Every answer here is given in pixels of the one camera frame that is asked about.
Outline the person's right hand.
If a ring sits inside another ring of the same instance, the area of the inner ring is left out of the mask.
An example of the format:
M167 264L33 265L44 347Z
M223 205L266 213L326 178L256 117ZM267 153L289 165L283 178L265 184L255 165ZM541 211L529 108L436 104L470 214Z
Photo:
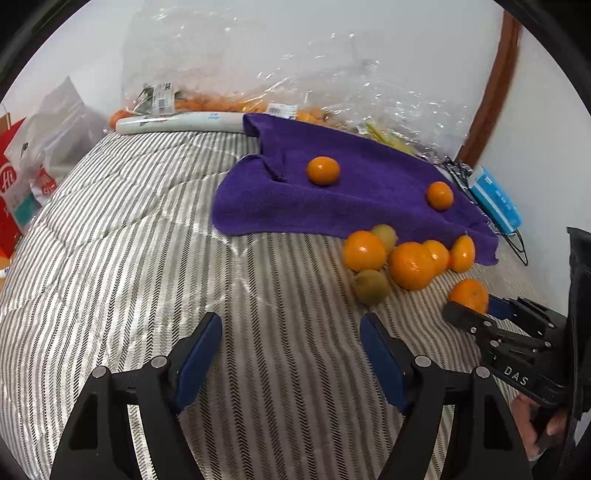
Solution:
M511 411L521 436L526 455L530 461L536 460L551 446L558 445L564 439L567 413L556 412L541 432L539 420L542 407L533 399L518 394L511 403Z

